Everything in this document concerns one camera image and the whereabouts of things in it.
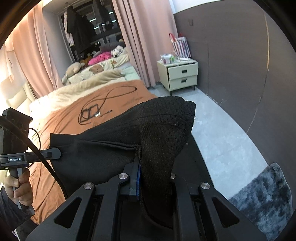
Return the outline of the person left hand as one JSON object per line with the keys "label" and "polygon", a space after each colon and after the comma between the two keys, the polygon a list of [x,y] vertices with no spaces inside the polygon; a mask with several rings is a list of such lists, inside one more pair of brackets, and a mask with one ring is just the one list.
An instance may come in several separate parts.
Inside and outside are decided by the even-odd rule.
{"label": "person left hand", "polygon": [[24,206],[30,206],[33,203],[34,197],[32,187],[29,182],[30,171],[24,169],[22,175],[17,179],[13,176],[4,178],[4,189],[15,204],[18,202]]}

